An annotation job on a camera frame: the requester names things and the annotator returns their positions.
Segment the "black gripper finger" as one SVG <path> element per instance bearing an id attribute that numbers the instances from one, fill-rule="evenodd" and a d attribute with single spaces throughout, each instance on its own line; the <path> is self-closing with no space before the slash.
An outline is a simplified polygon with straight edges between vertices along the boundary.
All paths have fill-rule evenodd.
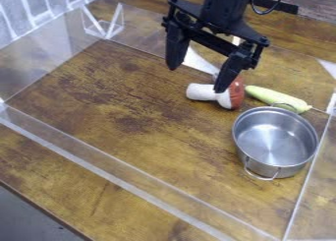
<path id="1" fill-rule="evenodd" d="M 240 52 L 233 52 L 224 62 L 217 78 L 215 80 L 213 91 L 223 93 L 236 79 L 247 64 L 247 56 Z"/>
<path id="2" fill-rule="evenodd" d="M 183 64 L 189 42 L 188 31 L 175 22 L 169 22 L 167 26 L 165 63 L 171 70 L 176 70 Z"/>

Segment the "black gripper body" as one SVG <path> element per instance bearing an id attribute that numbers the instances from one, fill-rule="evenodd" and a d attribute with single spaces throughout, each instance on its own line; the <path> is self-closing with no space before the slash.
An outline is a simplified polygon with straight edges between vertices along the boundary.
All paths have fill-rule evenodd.
<path id="1" fill-rule="evenodd" d="M 227 57 L 233 52 L 243 53 L 247 56 L 243 70 L 255 68 L 269 39 L 244 21 L 251 1 L 205 0 L 197 4 L 188 0 L 168 0 L 169 10 L 161 26 L 167 32 L 168 23 L 175 22 L 188 31 L 191 41 Z"/>

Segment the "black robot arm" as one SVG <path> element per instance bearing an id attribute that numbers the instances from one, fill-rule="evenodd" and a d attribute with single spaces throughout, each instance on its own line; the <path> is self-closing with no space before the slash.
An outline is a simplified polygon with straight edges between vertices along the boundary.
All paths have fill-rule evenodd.
<path id="1" fill-rule="evenodd" d="M 252 0 L 168 0 L 163 18 L 165 28 L 165 63 L 176 70 L 184 62 L 191 41 L 227 56 L 213 91 L 223 93 L 243 70 L 255 69 L 269 39 L 244 22 L 243 15 Z"/>

